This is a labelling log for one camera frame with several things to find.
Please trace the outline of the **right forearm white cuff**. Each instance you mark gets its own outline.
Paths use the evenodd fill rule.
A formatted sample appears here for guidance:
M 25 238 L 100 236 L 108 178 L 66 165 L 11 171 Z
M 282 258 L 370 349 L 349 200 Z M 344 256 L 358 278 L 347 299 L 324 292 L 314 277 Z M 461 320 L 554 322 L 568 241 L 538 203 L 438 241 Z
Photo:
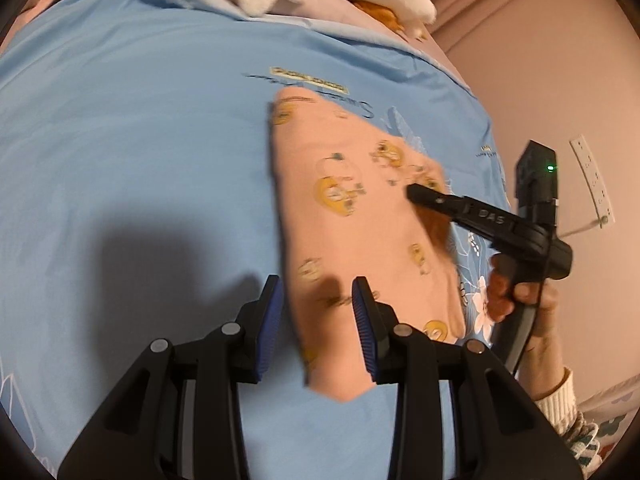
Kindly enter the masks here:
M 518 381 L 565 443 L 582 478 L 588 479 L 602 464 L 599 426 L 578 408 L 573 372 L 564 364 L 557 317 L 556 308 L 539 308 Z

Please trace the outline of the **right hand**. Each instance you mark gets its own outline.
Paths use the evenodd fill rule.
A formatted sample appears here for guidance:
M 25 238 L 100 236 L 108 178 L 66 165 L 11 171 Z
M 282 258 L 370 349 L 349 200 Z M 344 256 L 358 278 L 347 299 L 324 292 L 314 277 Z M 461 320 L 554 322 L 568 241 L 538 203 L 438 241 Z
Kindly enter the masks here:
M 496 255 L 490 259 L 491 272 L 487 286 L 487 312 L 496 323 L 504 321 L 515 311 L 516 304 L 537 306 L 537 321 L 542 324 L 555 323 L 559 296 L 549 282 L 513 284 L 502 270 L 506 257 Z

